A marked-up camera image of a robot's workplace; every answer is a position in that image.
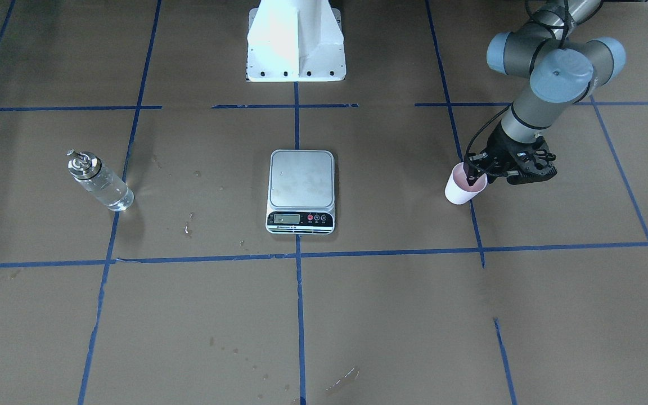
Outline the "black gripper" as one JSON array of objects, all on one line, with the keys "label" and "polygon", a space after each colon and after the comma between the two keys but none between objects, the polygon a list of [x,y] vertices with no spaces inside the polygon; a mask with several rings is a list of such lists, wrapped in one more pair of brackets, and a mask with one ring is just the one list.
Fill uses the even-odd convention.
[{"label": "black gripper", "polygon": [[493,183],[505,178],[510,185],[544,182],[555,177],[558,171],[553,165],[556,155],[551,153],[542,136],[533,143],[522,143],[509,137],[497,125],[480,154],[467,153],[463,160],[466,184],[474,187],[479,178]]}]

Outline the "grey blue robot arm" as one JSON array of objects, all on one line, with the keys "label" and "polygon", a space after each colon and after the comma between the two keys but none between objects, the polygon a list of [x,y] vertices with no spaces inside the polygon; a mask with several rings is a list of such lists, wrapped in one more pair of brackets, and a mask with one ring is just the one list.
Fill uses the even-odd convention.
[{"label": "grey blue robot arm", "polygon": [[569,36],[602,7],[601,1],[547,1],[525,5],[529,20],[489,43],[488,66],[527,84],[493,117],[496,127],[478,153],[466,150],[466,184],[504,178],[510,185],[544,182],[556,176],[555,154],[545,132],[571,105],[615,79],[627,62],[620,41],[602,37],[576,43]]}]

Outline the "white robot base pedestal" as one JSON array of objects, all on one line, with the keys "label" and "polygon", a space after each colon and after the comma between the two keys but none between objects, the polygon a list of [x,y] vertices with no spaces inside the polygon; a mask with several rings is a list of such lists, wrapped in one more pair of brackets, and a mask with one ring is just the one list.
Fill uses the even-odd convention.
[{"label": "white robot base pedestal", "polygon": [[250,82],[339,82],[347,77],[341,13],[329,1],[261,1],[249,11]]}]

